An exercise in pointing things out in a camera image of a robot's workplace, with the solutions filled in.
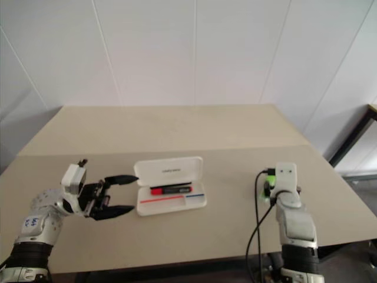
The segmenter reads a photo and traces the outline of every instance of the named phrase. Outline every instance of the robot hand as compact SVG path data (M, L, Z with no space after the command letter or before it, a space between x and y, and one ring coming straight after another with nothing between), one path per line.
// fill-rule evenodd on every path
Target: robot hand
M108 206L107 190L112 185L135 182L132 175L106 177L98 183L85 185L87 160L71 164L61 181L60 189L40 193L31 203L21 233L17 237L10 257L1 265L0 283L49 282L48 257L55 245L62 220L79 215L104 220L134 209L134 206Z
M277 206L283 282L324 283L325 279L318 271L316 228L299 196L296 165L279 162L275 176L275 186L269 190L271 201Z
M112 185L126 185L135 182L138 178L132 175L118 175L106 177L98 183L84 185L86 160L78 164L71 164L61 182L62 198L57 206L63 213L74 213L80 216L91 217L95 220L104 220L123 215L134 209L134 206L108 206L110 196L107 190Z

